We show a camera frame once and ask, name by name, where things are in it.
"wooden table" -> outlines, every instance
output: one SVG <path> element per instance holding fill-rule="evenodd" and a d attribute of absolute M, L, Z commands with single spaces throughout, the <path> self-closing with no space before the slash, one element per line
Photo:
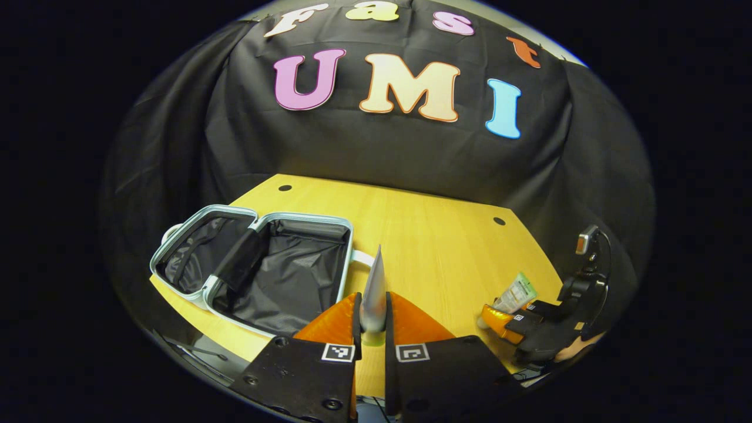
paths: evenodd
<path fill-rule="evenodd" d="M 292 189 L 280 191 L 282 185 Z M 371 185 L 276 175 L 231 205 L 272 212 L 339 216 L 354 226 L 353 248 L 384 257 L 387 291 L 410 300 L 455 336 L 478 335 L 511 372 L 514 347 L 476 326 L 485 303 L 524 272 L 540 300 L 559 304 L 561 280 L 533 237 L 507 208 Z M 501 218 L 505 224 L 497 224 Z M 353 262 L 344 295 L 363 292 L 368 267 Z M 216 343 L 252 361 L 268 338 L 152 284 L 189 323 Z M 384 396 L 384 346 L 363 346 L 356 362 L 358 395 Z"/>

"cable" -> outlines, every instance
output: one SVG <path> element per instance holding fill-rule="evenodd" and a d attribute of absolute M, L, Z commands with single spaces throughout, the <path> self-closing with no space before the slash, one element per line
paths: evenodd
<path fill-rule="evenodd" d="M 373 398 L 374 401 L 376 401 L 376 405 L 378 406 L 378 409 L 381 410 L 381 415 L 384 416 L 384 421 L 386 421 L 387 423 L 391 423 L 391 422 L 389 422 L 389 418 L 387 417 L 387 414 L 384 412 L 384 409 L 381 408 L 381 404 L 378 402 L 378 400 L 376 399 L 376 397 L 371 397 L 371 398 Z"/>

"screw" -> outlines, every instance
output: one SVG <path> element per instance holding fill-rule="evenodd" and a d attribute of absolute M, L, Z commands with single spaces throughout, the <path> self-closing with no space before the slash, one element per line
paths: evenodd
<path fill-rule="evenodd" d="M 337 400 L 324 400 L 323 403 L 321 403 L 325 408 L 327 409 L 333 409 L 338 410 L 342 408 L 342 403 Z"/>

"open suitcase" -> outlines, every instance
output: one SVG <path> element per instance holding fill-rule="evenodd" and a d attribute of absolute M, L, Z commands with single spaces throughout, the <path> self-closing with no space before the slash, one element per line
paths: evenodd
<path fill-rule="evenodd" d="M 210 205 L 170 228 L 151 271 L 176 294 L 264 336 L 293 336 L 342 299 L 353 250 L 344 218 Z"/>

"orange object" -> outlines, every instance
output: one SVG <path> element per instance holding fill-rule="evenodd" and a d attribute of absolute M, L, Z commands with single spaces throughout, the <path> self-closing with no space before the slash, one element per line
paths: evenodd
<path fill-rule="evenodd" d="M 353 308 L 355 296 L 350 294 L 329 307 L 293 338 L 338 345 L 353 344 Z"/>
<path fill-rule="evenodd" d="M 455 338 L 447 328 L 441 326 L 415 304 L 393 292 L 390 292 L 390 296 L 396 345 L 421 344 Z"/>
<path fill-rule="evenodd" d="M 504 338 L 515 345 L 522 341 L 524 337 L 523 335 L 504 328 L 504 326 L 514 318 L 514 315 L 508 315 L 507 313 L 494 309 L 488 304 L 484 304 L 483 311 L 481 311 L 481 317 L 483 318 L 483 321 L 485 321 L 486 324 L 501 338 Z"/>

